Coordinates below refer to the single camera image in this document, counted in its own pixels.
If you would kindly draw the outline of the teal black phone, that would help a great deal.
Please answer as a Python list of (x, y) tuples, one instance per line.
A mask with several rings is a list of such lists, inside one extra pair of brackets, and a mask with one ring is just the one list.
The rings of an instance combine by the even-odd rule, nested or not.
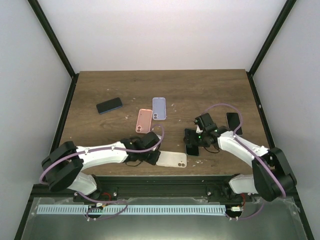
[(198, 156), (200, 155), (199, 147), (196, 146), (196, 145), (187, 144), (187, 145), (185, 146), (185, 153), (186, 153), (188, 156), (198, 157)]

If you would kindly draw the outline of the white phone case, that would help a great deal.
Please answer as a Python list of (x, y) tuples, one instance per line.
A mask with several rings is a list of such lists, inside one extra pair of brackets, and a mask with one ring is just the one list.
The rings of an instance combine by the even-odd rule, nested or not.
[(182, 152), (160, 151), (156, 165), (160, 167), (186, 168), (187, 155)]

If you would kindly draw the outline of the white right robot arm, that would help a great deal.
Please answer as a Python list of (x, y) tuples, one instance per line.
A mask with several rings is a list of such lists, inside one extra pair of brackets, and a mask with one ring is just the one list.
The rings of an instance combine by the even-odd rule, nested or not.
[(223, 198), (229, 202), (240, 194), (258, 194), (272, 202), (285, 197), (297, 185), (297, 179), (284, 152), (278, 148), (256, 145), (222, 126), (212, 131), (184, 130), (186, 148), (209, 148), (228, 152), (252, 168), (251, 175), (239, 174), (222, 188)]

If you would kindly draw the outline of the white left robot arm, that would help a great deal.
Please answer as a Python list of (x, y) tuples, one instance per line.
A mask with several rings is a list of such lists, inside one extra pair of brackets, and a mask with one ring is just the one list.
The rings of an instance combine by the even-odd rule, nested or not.
[(75, 146), (73, 141), (67, 141), (42, 161), (39, 182), (48, 185), (51, 192), (69, 189), (97, 202), (103, 192), (101, 183), (95, 175), (85, 174), (84, 170), (136, 161), (155, 165), (161, 154), (161, 141), (162, 137), (152, 131), (142, 137), (123, 138), (102, 146)]

